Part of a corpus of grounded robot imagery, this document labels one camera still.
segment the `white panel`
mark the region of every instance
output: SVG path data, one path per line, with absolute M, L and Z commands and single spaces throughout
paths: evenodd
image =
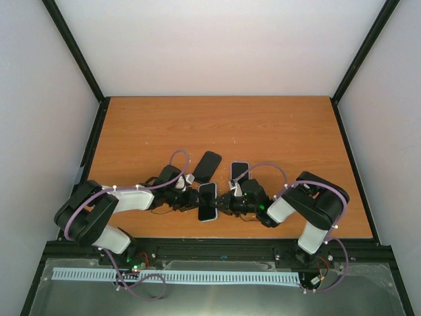
M 420 1 L 401 1 L 339 108 L 380 238 L 421 315 Z
M 0 315 L 19 315 L 97 102 L 41 1 L 0 1 Z
M 333 95 L 384 0 L 59 0 L 105 95 Z

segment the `phone screen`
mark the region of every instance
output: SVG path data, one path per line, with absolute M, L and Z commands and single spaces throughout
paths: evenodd
M 241 173 L 245 172 L 249 168 L 249 164 L 243 161 L 234 161 L 231 164 L 231 180 L 237 178 Z M 250 172 L 244 174 L 239 180 L 239 185 L 242 185 L 244 181 L 250 179 Z
M 216 183 L 206 183 L 199 186 L 199 221 L 206 222 L 218 218 L 218 210 L 209 205 L 216 198 Z
M 193 171 L 195 181 L 198 183 L 208 183 L 211 181 L 211 178 L 216 168 L 218 168 L 221 159 L 221 156 L 219 156 L 217 153 L 207 151 L 203 155 L 199 164 L 196 166 L 196 169 Z

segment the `purple cable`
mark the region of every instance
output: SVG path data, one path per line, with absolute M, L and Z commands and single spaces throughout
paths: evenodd
M 343 270 L 343 274 L 341 275 L 341 277 L 339 278 L 338 281 L 336 281 L 335 283 L 333 283 L 331 286 L 329 286 L 327 288 L 324 288 L 323 290 L 316 290 L 314 293 L 323 293 L 323 292 L 327 292 L 327 291 L 332 290 L 333 288 L 335 288 L 336 286 L 338 286 L 343 281 L 343 278 L 345 278 L 345 275 L 347 274 L 347 271 L 348 271 L 348 265 L 349 265 L 348 252 L 345 249 L 345 246 L 343 245 L 343 242 L 341 240 L 339 240 L 339 238 L 336 238 L 336 237 L 330 238 L 328 240 L 328 242 L 331 241 L 331 240 L 336 240 L 338 242 L 338 244 L 341 246 L 341 248 L 343 250 L 343 254 L 345 255 L 345 262 L 347 264 L 345 265 L 345 268 Z M 302 290 L 304 290 L 304 291 L 307 291 L 305 288 L 303 288 L 302 285 L 300 285 L 300 288 Z
M 343 204 L 343 210 L 342 210 L 342 213 L 340 214 L 340 216 L 337 218 L 337 220 L 330 227 L 328 233 L 326 234 L 326 237 L 329 237 L 332 230 L 334 229 L 334 226 L 342 219 L 342 217 L 346 214 L 346 212 L 348 210 L 347 200 L 343 197 L 341 192 L 339 192 L 335 188 L 332 188 L 331 186 L 329 186 L 327 184 L 324 184 L 324 183 L 321 183 L 321 182 L 300 180 L 300 181 L 295 181 L 295 182 L 291 183 L 290 186 L 292 187 L 292 186 L 296 186 L 298 184 L 310 184 L 310 185 L 313 185 L 313 186 L 319 186 L 321 188 L 325 188 L 325 189 L 333 192 L 334 194 L 336 194 L 338 196 L 338 198 L 341 200 L 341 202 Z M 284 194 L 285 191 L 286 191 L 286 189 L 283 188 L 281 191 L 278 192 L 278 194 L 276 196 L 280 198 L 282 196 L 282 194 Z
M 165 292 L 166 292 L 166 283 L 165 283 L 165 279 L 162 277 L 162 275 L 159 275 L 158 273 L 153 273 L 150 275 L 147 275 L 143 278 L 141 278 L 140 280 L 138 280 L 136 283 L 132 284 L 132 285 L 127 285 L 127 283 L 124 281 L 124 277 L 122 276 L 122 274 L 120 273 L 120 271 L 118 270 L 118 266 L 116 264 L 116 261 L 114 260 L 114 258 L 111 255 L 111 252 L 108 249 L 103 249 L 105 251 L 105 253 L 109 256 L 112 266 L 114 267 L 116 273 L 117 273 L 117 282 L 118 279 L 120 279 L 121 283 L 124 285 L 124 288 L 130 292 L 131 295 L 137 297 L 138 299 L 142 300 L 142 301 L 147 301 L 147 302 L 152 302 L 152 301 L 156 301 L 159 300 L 161 297 L 164 296 Z M 161 294 L 159 294 L 157 297 L 155 298 L 144 298 L 143 296 L 139 296 L 137 295 L 135 292 L 132 291 L 131 288 L 133 288 L 134 286 L 139 285 L 140 283 L 142 283 L 144 280 L 146 280 L 147 278 L 151 278 L 151 277 L 158 277 L 162 280 L 162 285 L 164 286 L 164 288 L 162 289 Z
M 272 167 L 277 168 L 280 172 L 282 172 L 282 174 L 284 176 L 284 181 L 285 181 L 284 184 L 287 184 L 287 182 L 288 182 L 287 173 L 283 170 L 283 168 L 281 168 L 280 166 L 278 166 L 275 163 L 258 163 L 257 165 L 251 166 L 246 171 L 241 173 L 237 178 L 233 179 L 234 182 L 237 182 L 239 179 L 241 179 L 243 176 L 245 176 L 248 172 L 252 171 L 254 168 L 259 167 L 259 166 L 272 166 Z
M 178 179 L 179 179 L 179 177 L 181 177 L 186 171 L 187 171 L 187 168 L 189 167 L 189 162 L 190 162 L 190 157 L 189 157 L 189 154 L 188 154 L 188 152 L 186 151 L 186 150 L 184 150 L 184 149 L 179 149 L 179 150 L 177 150 L 177 151 L 175 151 L 172 155 L 171 155 L 171 158 L 170 158 L 170 165 L 171 165 L 171 163 L 172 163 L 172 160 L 173 160 L 173 158 L 174 158 L 174 156 L 177 154 L 177 153 L 183 153 L 184 155 L 186 155 L 186 164 L 184 165 L 184 168 L 183 168 L 183 170 L 181 171 L 181 173 L 178 175 L 178 176 L 176 176 L 174 179 L 172 179 L 172 180 L 170 180 L 170 181 L 168 181 L 168 182 L 165 182 L 165 183 L 162 183 L 162 184 L 159 184 L 158 186 L 150 186 L 150 187 L 147 187 L 147 188 L 136 188 L 135 186 L 129 186 L 129 187 L 124 187 L 124 188 L 117 188 L 116 189 L 116 191 L 128 191 L 128 190 L 133 190 L 133 189 L 137 189 L 137 190 L 139 190 L 139 191 L 146 191 L 146 190 L 156 190 L 156 189 L 159 189 L 159 188 L 163 188 L 163 187 L 165 187 L 165 186 L 167 186 L 167 185 L 169 185 L 169 184 L 171 184 L 171 183 L 174 183 L 175 181 L 177 181 Z M 79 215 L 79 213 L 80 212 L 82 212 L 82 210 L 84 209 L 84 207 L 85 206 L 87 206 L 89 203 L 91 203 L 94 199 L 96 199 L 96 198 L 98 198 L 99 196 L 101 196 L 102 194 L 105 194 L 105 193 L 107 193 L 107 192 L 111 192 L 111 191 L 114 191 L 114 188 L 109 188 L 109 189 L 103 189 L 103 190 L 101 190 L 101 191 L 99 191 L 99 192 L 97 192 L 97 193 L 95 193 L 94 195 L 92 195 L 89 199 L 87 199 L 86 201 L 84 201 L 77 209 L 76 209 L 76 211 L 72 214 L 72 216 L 69 218 L 69 220 L 68 220 L 68 222 L 67 222 L 67 224 L 66 224 L 66 227 L 64 228 L 64 237 L 67 239 L 67 240 L 71 240 L 70 239 L 70 236 L 68 235 L 68 231 L 69 231 L 69 229 L 70 229 L 70 226 L 72 225 L 72 223 L 73 223 L 73 221 L 74 221 L 74 219 L 76 218 L 76 216 L 78 216 Z

